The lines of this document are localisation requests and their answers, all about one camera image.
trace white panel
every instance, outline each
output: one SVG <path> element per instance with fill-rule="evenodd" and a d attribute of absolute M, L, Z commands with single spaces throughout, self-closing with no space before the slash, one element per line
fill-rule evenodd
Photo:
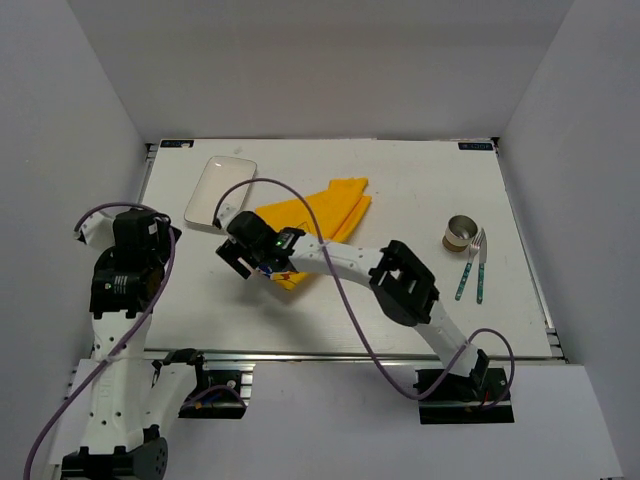
<path fill-rule="evenodd" d="M 500 135 L 571 0 L 71 0 L 147 141 Z"/>
<path fill-rule="evenodd" d="M 148 348 L 221 351 L 364 353 L 331 278 L 305 280 L 287 292 L 262 277 L 244 280 L 215 254 L 224 236 L 194 230 L 183 214 L 209 158 L 237 155 L 258 164 L 258 176 L 277 178 L 302 194 L 325 190 L 332 178 L 369 178 L 372 204 L 349 240 L 382 248 L 405 242 L 436 276 L 453 321 L 470 335 L 500 330 L 517 355 L 550 355 L 545 327 L 502 176 L 493 151 L 461 151 L 455 142 L 371 140 L 196 140 L 193 148 L 158 151 L 144 202 L 184 230 L 173 278 L 156 308 Z M 246 209 L 291 198 L 268 184 L 251 187 Z M 466 213 L 485 227 L 489 257 L 485 301 L 476 304 L 477 265 L 462 300 L 455 291 L 467 261 L 442 246 L 449 218 Z M 376 351 L 428 354 L 411 328 L 389 320 L 371 291 L 345 289 Z M 502 342 L 476 344 L 505 355 Z"/>
<path fill-rule="evenodd" d="M 15 479 L 91 345 L 97 254 L 71 229 L 135 198 L 145 150 L 64 0 L 0 10 L 0 465 Z"/>
<path fill-rule="evenodd" d="M 503 138 L 553 320 L 625 478 L 640 478 L 639 25 L 637 1 L 577 1 Z"/>
<path fill-rule="evenodd" d="M 401 384 L 410 367 L 392 367 Z M 420 425 L 373 365 L 258 365 L 242 420 L 178 420 L 166 480 L 428 478 L 598 480 L 620 475 L 580 366 L 518 367 L 515 423 Z M 65 415 L 51 461 L 77 448 L 88 411 Z"/>

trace knife handle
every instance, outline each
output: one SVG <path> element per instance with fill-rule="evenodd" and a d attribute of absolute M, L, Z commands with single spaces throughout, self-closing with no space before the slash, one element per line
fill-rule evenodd
<path fill-rule="evenodd" d="M 460 279 L 460 284 L 458 285 L 458 291 L 456 292 L 456 300 L 460 300 L 460 297 L 462 297 L 462 292 L 464 292 L 464 286 L 467 284 L 467 278 L 469 278 L 470 271 L 471 271 L 471 262 L 467 263 L 467 266 L 464 267 L 464 273 L 462 274 L 462 278 Z"/>
<path fill-rule="evenodd" d="M 478 305 L 482 304 L 484 296 L 484 263 L 478 266 L 478 293 L 476 295 L 476 302 Z"/>

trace yellow cloth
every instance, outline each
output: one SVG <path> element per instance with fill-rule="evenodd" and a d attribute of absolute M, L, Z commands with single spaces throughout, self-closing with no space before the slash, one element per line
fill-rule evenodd
<path fill-rule="evenodd" d="M 366 178 L 335 179 L 327 190 L 305 197 L 325 239 L 344 242 L 349 238 L 371 203 L 371 197 L 363 195 L 367 183 Z M 276 231 L 296 227 L 317 235 L 307 209 L 297 198 L 258 207 L 256 213 Z M 284 273 L 273 278 L 283 288 L 293 290 L 308 275 Z"/>

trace black label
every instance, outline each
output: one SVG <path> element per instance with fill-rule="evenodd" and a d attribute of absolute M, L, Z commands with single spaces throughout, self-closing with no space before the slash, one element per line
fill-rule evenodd
<path fill-rule="evenodd" d="M 160 142 L 160 148 L 191 148 L 193 140 L 163 140 Z"/>
<path fill-rule="evenodd" d="M 460 150 L 493 150 L 493 145 L 485 142 L 458 142 L 458 148 Z"/>

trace white wall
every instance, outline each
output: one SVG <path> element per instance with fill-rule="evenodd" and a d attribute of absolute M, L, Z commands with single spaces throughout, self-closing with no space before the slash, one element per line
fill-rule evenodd
<path fill-rule="evenodd" d="M 1 10 L 0 468 L 17 479 L 91 344 L 96 254 L 71 229 L 98 202 L 134 198 L 145 149 L 64 0 Z"/>
<path fill-rule="evenodd" d="M 142 136 L 500 135 L 572 0 L 70 0 Z"/>
<path fill-rule="evenodd" d="M 502 139 L 565 352 L 640 478 L 640 3 L 577 0 Z"/>

